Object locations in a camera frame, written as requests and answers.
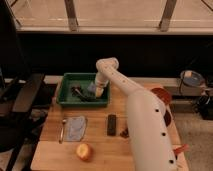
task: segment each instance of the metal spoon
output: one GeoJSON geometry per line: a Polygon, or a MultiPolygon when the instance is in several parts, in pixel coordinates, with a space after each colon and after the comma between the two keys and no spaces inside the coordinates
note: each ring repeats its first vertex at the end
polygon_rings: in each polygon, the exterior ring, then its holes
{"type": "Polygon", "coordinates": [[[62,144],[63,142],[63,138],[64,138],[64,129],[65,129],[65,124],[67,122],[67,119],[63,119],[62,120],[62,127],[61,127],[61,134],[60,134],[60,139],[59,139],[59,143],[62,144]]]}

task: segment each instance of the wooden tabletop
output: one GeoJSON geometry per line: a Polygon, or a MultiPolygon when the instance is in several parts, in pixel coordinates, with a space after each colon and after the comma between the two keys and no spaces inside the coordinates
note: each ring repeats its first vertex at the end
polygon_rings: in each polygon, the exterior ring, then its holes
{"type": "MultiPolygon", "coordinates": [[[[159,84],[143,84],[148,89],[162,87],[159,84]]],[[[53,98],[47,120],[41,133],[31,169],[33,171],[134,171],[134,163],[129,144],[129,138],[119,134],[126,128],[124,94],[111,84],[110,103],[102,108],[62,108],[53,98]],[[106,118],[108,114],[117,116],[116,136],[107,136],[106,118]],[[59,144],[62,127],[62,117],[85,116],[87,127],[81,142],[64,141],[59,144]],[[93,148],[90,162],[81,161],[75,154],[78,144],[86,142],[93,148]]],[[[181,145],[180,138],[172,119],[168,132],[174,148],[181,145]]],[[[177,160],[181,171],[188,171],[184,154],[177,160]]]]}

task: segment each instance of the green plastic bin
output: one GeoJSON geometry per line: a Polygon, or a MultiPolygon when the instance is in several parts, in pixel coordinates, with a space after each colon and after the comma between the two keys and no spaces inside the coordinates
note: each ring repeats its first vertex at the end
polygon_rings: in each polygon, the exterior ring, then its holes
{"type": "Polygon", "coordinates": [[[96,73],[65,73],[56,102],[63,107],[106,107],[110,99],[109,84],[104,89],[102,96],[95,101],[81,101],[78,97],[72,94],[72,85],[80,85],[81,88],[85,90],[91,82],[95,81],[95,75],[96,73]]]}

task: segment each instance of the cable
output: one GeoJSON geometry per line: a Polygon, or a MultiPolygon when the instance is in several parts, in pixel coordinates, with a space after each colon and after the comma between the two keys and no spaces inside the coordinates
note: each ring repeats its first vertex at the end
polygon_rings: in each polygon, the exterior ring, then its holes
{"type": "Polygon", "coordinates": [[[16,4],[16,2],[18,2],[18,0],[13,1],[13,2],[10,4],[11,8],[16,4]]]}

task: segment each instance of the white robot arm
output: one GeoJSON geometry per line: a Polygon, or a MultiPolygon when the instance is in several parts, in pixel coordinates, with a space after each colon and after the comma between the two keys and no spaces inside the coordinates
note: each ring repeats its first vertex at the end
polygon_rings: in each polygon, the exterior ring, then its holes
{"type": "Polygon", "coordinates": [[[116,58],[97,61],[95,83],[100,92],[97,95],[101,95],[109,80],[126,94],[127,125],[136,171],[177,170],[163,118],[164,103],[151,91],[118,72],[118,65],[116,58]]]}

